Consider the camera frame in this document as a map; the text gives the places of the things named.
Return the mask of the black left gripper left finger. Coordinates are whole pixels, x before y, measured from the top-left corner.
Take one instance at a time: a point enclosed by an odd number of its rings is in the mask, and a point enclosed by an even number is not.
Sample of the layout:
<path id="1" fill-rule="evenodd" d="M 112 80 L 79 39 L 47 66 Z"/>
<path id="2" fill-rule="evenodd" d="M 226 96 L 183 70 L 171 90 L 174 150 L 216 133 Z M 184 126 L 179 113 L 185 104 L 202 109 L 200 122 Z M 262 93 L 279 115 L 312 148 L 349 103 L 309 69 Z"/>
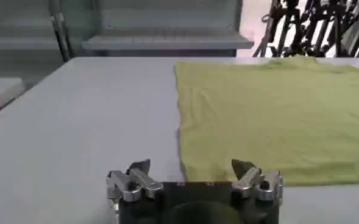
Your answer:
<path id="1" fill-rule="evenodd" d="M 124 172 L 111 170 L 106 177 L 107 198 L 113 201 L 138 202 L 142 196 L 152 200 L 164 192 L 162 182 L 149 176 L 151 160 L 133 162 Z"/>

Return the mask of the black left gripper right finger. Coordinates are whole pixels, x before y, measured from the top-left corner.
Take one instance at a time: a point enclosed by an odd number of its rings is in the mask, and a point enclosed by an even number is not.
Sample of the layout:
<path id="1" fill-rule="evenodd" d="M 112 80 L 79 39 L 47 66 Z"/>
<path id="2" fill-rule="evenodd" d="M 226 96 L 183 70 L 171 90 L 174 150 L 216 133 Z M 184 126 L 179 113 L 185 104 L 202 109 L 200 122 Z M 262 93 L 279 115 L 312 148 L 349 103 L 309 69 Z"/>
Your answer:
<path id="1" fill-rule="evenodd" d="M 283 176 L 280 171 L 264 174 L 251 162 L 232 159 L 233 172 L 237 180 L 231 188 L 240 197 L 255 197 L 258 201 L 283 201 Z"/>

